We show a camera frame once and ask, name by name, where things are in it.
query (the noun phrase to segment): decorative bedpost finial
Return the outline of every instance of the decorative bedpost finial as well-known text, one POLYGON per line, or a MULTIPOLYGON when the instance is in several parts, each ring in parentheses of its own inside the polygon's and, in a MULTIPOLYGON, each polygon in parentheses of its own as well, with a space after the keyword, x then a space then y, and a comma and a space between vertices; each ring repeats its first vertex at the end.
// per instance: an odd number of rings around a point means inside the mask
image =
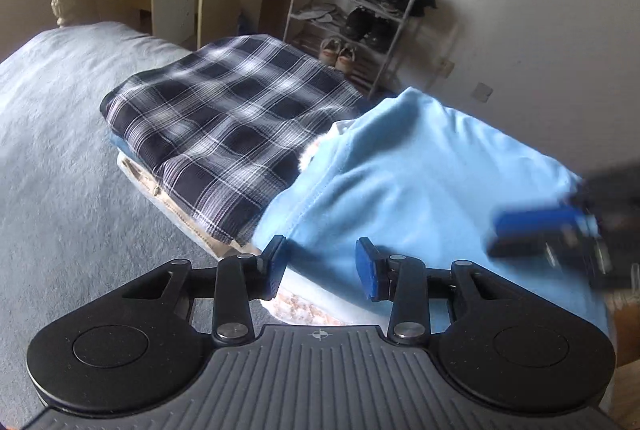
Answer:
POLYGON ((51 0, 51 9, 58 18, 58 26, 60 28, 70 26, 73 23, 75 7, 76 0, 51 0))

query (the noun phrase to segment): shoe rack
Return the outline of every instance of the shoe rack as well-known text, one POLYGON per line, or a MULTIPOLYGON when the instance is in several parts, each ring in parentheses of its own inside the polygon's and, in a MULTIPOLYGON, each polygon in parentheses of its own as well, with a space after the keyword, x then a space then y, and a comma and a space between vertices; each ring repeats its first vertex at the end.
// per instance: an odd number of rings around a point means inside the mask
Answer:
POLYGON ((340 14, 340 6, 338 11, 332 14, 332 22, 319 22, 315 19, 300 19, 296 17, 300 10, 311 8, 316 4, 317 0, 308 0, 305 5, 300 6, 301 0, 291 0, 289 13, 287 15, 287 25, 285 27, 283 41, 289 42, 298 49, 309 55, 317 57, 320 51, 320 43, 327 36, 338 36, 343 41, 357 46, 356 65, 353 74, 350 76, 351 82, 361 91, 371 98, 380 86, 380 82, 389 68, 389 64, 393 59, 398 40, 402 36, 402 32, 409 24, 410 12, 414 7, 415 0, 410 0, 406 11, 402 13, 399 10, 383 7, 382 4, 374 0, 331 0, 335 4, 340 1, 346 1, 349 6, 356 8, 362 6, 373 11, 377 16, 392 20, 398 26, 396 34, 391 45, 385 53, 380 53, 365 44, 363 41, 356 42, 340 33, 340 28, 344 24, 346 16, 340 14), (289 39, 293 30, 294 22, 303 22, 300 32, 293 38, 289 39))

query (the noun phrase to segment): folded plaid shirt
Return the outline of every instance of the folded plaid shirt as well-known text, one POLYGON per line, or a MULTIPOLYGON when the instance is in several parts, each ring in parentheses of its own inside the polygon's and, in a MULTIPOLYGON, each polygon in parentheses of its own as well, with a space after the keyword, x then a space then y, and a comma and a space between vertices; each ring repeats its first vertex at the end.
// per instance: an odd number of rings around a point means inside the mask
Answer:
POLYGON ((341 73, 268 35, 225 38, 132 76, 100 112, 207 233, 247 242, 305 147, 367 102, 341 73))

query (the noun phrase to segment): bed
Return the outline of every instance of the bed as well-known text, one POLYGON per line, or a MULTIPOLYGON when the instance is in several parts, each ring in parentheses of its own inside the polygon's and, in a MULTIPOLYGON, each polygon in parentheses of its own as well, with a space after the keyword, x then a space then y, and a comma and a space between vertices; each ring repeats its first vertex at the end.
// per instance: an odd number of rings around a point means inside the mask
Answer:
MULTIPOLYGON (((46 324, 175 257, 212 266, 118 171, 98 106, 189 52, 106 22, 44 32, 0 64, 0 421, 41 408, 24 365, 46 324)), ((257 327, 274 321, 252 303, 257 327)), ((193 324, 210 326, 207 305, 193 324)))

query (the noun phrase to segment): light blue towel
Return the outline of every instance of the light blue towel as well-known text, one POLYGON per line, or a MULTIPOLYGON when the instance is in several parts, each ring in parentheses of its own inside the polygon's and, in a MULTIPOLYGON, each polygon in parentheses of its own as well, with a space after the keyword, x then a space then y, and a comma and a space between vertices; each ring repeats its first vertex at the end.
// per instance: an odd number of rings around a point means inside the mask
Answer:
MULTIPOLYGON (((557 204, 576 179, 556 160, 408 89, 323 142, 270 204, 254 243, 286 236, 296 272, 377 314, 390 313, 390 303, 365 298, 353 258, 360 237, 428 267, 474 261, 608 333, 602 298, 583 277, 544 259, 493 261, 484 253, 497 213, 557 204)), ((433 331, 449 324, 443 304, 431 305, 431 317, 433 331)))

